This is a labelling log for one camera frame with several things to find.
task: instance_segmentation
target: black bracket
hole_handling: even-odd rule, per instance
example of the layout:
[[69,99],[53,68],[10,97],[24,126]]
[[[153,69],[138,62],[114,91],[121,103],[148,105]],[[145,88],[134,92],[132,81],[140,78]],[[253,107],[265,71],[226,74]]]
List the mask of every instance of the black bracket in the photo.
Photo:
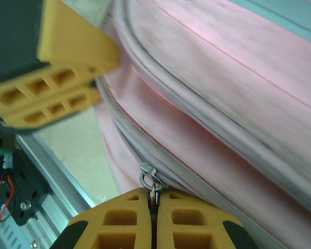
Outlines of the black bracket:
[[[23,226],[35,216],[50,188],[23,150],[18,148],[14,151],[12,165],[13,168],[6,170],[6,173],[11,176],[15,194],[8,205],[8,210],[17,225]],[[0,196],[4,202],[8,200],[10,194],[9,183],[2,184]]]

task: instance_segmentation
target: pink fabric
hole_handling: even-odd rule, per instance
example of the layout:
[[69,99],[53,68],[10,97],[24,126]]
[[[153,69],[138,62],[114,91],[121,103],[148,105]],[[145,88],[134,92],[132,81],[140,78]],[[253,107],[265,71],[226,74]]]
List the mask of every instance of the pink fabric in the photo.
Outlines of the pink fabric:
[[311,179],[311,43],[226,0],[127,5],[156,61]]
[[[105,80],[137,126],[289,248],[311,248],[309,212],[155,91],[124,51],[121,60]],[[125,172],[135,170],[123,165]]]
[[141,173],[138,161],[125,145],[104,103],[99,103],[95,110],[99,119],[99,128],[105,144],[107,160],[114,179],[121,193],[142,187],[139,182]]

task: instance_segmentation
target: pink bag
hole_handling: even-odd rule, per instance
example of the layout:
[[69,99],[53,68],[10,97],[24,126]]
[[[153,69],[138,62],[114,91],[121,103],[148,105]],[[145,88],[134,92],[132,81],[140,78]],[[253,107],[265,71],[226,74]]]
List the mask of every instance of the pink bag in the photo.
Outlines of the pink bag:
[[147,162],[262,248],[311,248],[311,41],[225,0],[117,1],[114,20],[97,113],[121,191]]

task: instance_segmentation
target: zipper pull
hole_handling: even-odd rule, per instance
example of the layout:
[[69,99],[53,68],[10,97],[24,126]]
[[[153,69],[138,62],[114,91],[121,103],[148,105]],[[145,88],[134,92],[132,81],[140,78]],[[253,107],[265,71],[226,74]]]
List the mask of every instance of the zipper pull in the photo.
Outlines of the zipper pull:
[[[160,192],[163,188],[169,187],[169,184],[164,183],[162,180],[160,180],[156,176],[157,170],[155,168],[153,168],[151,165],[149,165],[148,163],[143,162],[140,166],[140,169],[141,169],[142,173],[139,176],[139,181],[148,190]],[[157,186],[154,186],[154,184],[152,184],[152,186],[148,185],[145,182],[145,176],[147,176],[149,179],[151,179],[155,183],[155,185],[157,185]]]

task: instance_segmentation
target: zipper ring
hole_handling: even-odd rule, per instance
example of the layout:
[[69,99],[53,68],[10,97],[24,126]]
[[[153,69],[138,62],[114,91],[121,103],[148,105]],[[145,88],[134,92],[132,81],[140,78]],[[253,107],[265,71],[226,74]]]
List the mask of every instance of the zipper ring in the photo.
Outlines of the zipper ring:
[[156,209],[156,202],[157,202],[156,198],[157,198],[156,184],[153,183],[152,184],[152,191],[151,191],[151,208],[152,208],[152,210]]
[[[139,176],[139,181],[140,181],[140,183],[141,183],[144,187],[146,187],[148,190],[152,191],[153,185],[150,186],[150,185],[148,185],[148,184],[146,183],[146,181],[145,181],[145,174],[144,174],[144,173],[141,173],[141,174],[140,174],[140,176]],[[158,186],[155,187],[155,188],[153,189],[153,191],[155,191],[155,192],[160,192],[160,191],[164,188],[164,185],[163,185],[162,183],[158,183],[158,182],[155,182],[155,183],[157,183]]]

